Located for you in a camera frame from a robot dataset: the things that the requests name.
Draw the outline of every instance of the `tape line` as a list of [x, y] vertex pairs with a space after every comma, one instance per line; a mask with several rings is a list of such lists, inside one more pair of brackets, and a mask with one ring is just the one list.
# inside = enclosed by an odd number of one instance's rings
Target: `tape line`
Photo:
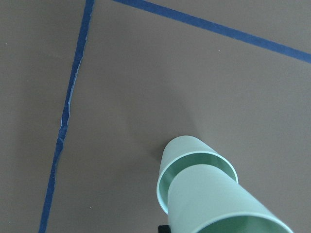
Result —
[[74, 89], [74, 84], [77, 79], [81, 60], [83, 58], [89, 23], [90, 23], [91, 14], [93, 11], [93, 6], [94, 6], [94, 0], [86, 0], [83, 18], [82, 18], [81, 27], [80, 27], [80, 33], [79, 33], [78, 42], [77, 42], [77, 47], [76, 47], [74, 60], [72, 64], [70, 80], [69, 80], [67, 94], [66, 94], [66, 100], [64, 104], [62, 118], [61, 118], [61, 126], [58, 132], [58, 138], [56, 142], [56, 148], [54, 152], [54, 158], [53, 158], [53, 163], [51, 167], [50, 178], [49, 178], [47, 192], [46, 192], [46, 196], [44, 200], [40, 227], [38, 231], [39, 233], [45, 233], [47, 224], [48, 224], [48, 219], [50, 215], [50, 209], [51, 209], [51, 204], [52, 204], [52, 199], [53, 199], [53, 194], [54, 194], [54, 189], [55, 189], [57, 164], [58, 164], [59, 157], [64, 147], [64, 141], [66, 138], [69, 117], [70, 117], [71, 97], [72, 97], [72, 93]]
[[191, 16], [164, 6], [156, 5], [143, 0], [113, 0], [144, 11], [148, 11], [160, 16], [171, 18], [189, 25], [199, 27], [220, 35], [228, 36], [245, 43], [255, 45], [267, 50], [281, 53], [283, 55], [296, 58], [298, 60], [311, 63], [311, 54], [293, 49], [291, 47], [255, 36], [242, 31], [229, 28], [211, 21], [207, 21], [195, 16]]

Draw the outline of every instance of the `light green cup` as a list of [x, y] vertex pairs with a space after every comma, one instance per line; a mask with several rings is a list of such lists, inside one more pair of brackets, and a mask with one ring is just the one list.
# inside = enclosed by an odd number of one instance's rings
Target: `light green cup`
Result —
[[157, 197], [172, 233], [293, 233], [238, 184], [229, 161], [192, 136], [164, 149]]

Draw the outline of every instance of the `gray floor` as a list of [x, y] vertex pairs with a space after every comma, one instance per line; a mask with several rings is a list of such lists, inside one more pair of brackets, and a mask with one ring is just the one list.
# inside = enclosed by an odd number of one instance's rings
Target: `gray floor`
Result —
[[[308, 1], [160, 1], [311, 52]], [[84, 1], [0, 2], [0, 232], [36, 232]], [[311, 228], [311, 65], [97, 1], [48, 233], [154, 233], [165, 145], [193, 135], [296, 233]]]

